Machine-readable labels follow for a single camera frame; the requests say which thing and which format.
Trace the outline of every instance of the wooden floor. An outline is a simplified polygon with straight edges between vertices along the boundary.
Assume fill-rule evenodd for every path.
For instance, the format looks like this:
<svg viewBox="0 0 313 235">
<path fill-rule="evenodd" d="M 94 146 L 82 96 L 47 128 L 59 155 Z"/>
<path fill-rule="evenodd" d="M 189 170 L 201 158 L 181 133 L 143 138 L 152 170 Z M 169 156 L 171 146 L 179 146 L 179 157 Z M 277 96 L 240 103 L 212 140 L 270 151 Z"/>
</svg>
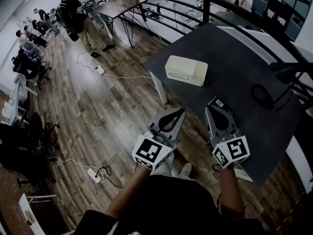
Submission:
<svg viewBox="0 0 313 235">
<path fill-rule="evenodd" d="M 117 20 L 114 30 L 116 48 L 103 53 L 99 64 L 107 74 L 115 76 L 149 76 L 142 64 L 165 45 L 158 37 L 134 27 L 132 49 Z M 62 160 L 73 158 L 84 166 L 110 165 L 110 179 L 123 186 L 134 172 L 131 152 L 135 141 L 150 119 L 164 109 L 184 105 L 169 91 L 168 103 L 163 105 L 151 79 L 115 79 L 96 71 L 91 73 L 89 68 L 76 64 L 78 54 L 83 51 L 79 41 L 72 42 L 64 31 L 51 38 L 45 60 L 53 70 L 49 73 L 50 81 L 39 92 L 40 116 L 50 122 L 60 120 L 61 128 L 55 133 L 61 150 L 53 151 L 53 156 Z M 92 70 L 97 66 L 87 53 L 82 54 L 79 61 Z M 190 162 L 195 178 L 216 201 L 220 194 L 219 173 L 212 169 L 216 162 L 206 146 L 208 133 L 190 112 L 179 138 L 174 173 L 185 161 Z M 69 231 L 76 228 L 86 210 L 104 212 L 119 192 L 109 181 L 95 185 L 87 169 L 74 162 L 58 161 L 51 169 L 57 183 L 50 184 L 50 188 L 57 194 L 56 205 Z M 292 221 L 289 213 L 303 192 L 285 157 L 263 187 L 245 180 L 239 180 L 239 186 L 246 216 L 258 218 L 264 228 L 271 231 L 283 231 Z"/>
</svg>

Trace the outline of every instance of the khaki pants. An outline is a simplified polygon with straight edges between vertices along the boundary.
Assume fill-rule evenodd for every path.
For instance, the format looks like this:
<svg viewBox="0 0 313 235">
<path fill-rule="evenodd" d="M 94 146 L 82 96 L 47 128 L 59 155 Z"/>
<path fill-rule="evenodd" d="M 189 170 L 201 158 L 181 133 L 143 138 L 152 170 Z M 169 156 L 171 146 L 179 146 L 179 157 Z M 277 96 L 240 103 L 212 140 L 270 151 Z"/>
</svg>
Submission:
<svg viewBox="0 0 313 235">
<path fill-rule="evenodd" d="M 86 18 L 83 21 L 84 24 L 84 30 L 81 33 L 78 33 L 78 37 L 82 41 L 86 51 L 91 54 L 93 53 L 93 49 L 90 47 L 90 43 L 87 37 L 87 33 L 89 34 L 90 38 L 94 40 L 94 42 L 98 45 L 100 49 L 104 49 L 107 44 L 102 40 L 101 36 L 97 32 L 97 29 L 93 25 L 92 21 L 90 18 Z"/>
</svg>

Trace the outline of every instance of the black chair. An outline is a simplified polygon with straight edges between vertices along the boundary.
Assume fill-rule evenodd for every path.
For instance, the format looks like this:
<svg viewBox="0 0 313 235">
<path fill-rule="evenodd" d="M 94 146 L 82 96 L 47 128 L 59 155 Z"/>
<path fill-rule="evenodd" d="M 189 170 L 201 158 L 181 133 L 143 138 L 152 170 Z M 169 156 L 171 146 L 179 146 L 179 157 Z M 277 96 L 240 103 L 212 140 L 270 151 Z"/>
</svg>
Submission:
<svg viewBox="0 0 313 235">
<path fill-rule="evenodd" d="M 35 113 L 29 121 L 27 128 L 12 127 L 6 124 L 0 124 L 0 163 L 6 169 L 17 171 L 27 177 L 27 181 L 18 181 L 19 187 L 22 184 L 31 184 L 38 186 L 41 193 L 49 193 L 46 184 L 46 178 L 55 183 L 55 179 L 48 169 L 50 162 L 54 159 L 48 159 L 48 144 L 59 149 L 56 141 L 51 139 L 51 133 L 55 127 L 54 124 L 49 128 L 50 123 L 45 123 L 43 128 L 40 116 Z M 36 154 L 37 147 L 42 144 L 42 151 Z"/>
<path fill-rule="evenodd" d="M 38 64 L 34 64 L 24 54 L 17 55 L 17 57 L 13 61 L 13 64 L 13 71 L 24 75 L 27 80 L 36 79 L 36 77 L 38 76 L 35 82 L 35 85 L 38 85 L 38 90 L 41 90 L 41 82 L 44 78 L 49 81 L 49 78 L 45 76 L 45 74 L 52 68 L 48 67 L 47 69 L 44 69 L 39 62 Z"/>
</svg>

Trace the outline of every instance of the shoe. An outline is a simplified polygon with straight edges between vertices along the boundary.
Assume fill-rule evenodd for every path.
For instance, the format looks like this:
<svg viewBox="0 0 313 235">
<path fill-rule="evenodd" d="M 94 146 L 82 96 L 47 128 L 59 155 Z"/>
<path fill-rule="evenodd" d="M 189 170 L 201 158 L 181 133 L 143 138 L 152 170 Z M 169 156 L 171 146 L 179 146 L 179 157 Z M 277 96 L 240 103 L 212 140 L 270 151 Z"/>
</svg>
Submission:
<svg viewBox="0 0 313 235">
<path fill-rule="evenodd" d="M 92 57 L 100 57 L 101 55 L 97 52 L 93 52 L 92 54 L 90 54 L 90 56 Z"/>
<path fill-rule="evenodd" d="M 102 49 L 103 52 L 107 51 L 108 49 L 114 48 L 115 45 L 107 45 L 104 49 Z"/>
<path fill-rule="evenodd" d="M 183 168 L 181 169 L 180 174 L 183 174 L 187 177 L 189 177 L 190 173 L 192 171 L 192 165 L 190 163 L 187 163 L 183 166 Z"/>
</svg>

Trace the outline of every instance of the white box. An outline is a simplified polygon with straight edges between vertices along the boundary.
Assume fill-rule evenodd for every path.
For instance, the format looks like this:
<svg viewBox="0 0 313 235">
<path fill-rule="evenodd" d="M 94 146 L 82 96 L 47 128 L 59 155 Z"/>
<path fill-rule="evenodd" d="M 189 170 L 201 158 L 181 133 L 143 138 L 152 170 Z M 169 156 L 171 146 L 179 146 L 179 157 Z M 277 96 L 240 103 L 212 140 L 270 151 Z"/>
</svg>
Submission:
<svg viewBox="0 0 313 235">
<path fill-rule="evenodd" d="M 144 135 L 139 135 L 132 156 L 135 162 L 156 170 L 173 153 L 173 149 Z"/>
<path fill-rule="evenodd" d="M 246 137 L 242 136 L 227 142 L 218 143 L 213 151 L 213 156 L 222 168 L 241 163 L 250 156 Z"/>
<path fill-rule="evenodd" d="M 207 64 L 189 58 L 170 56 L 165 65 L 168 78 L 202 86 L 205 80 Z"/>
</svg>

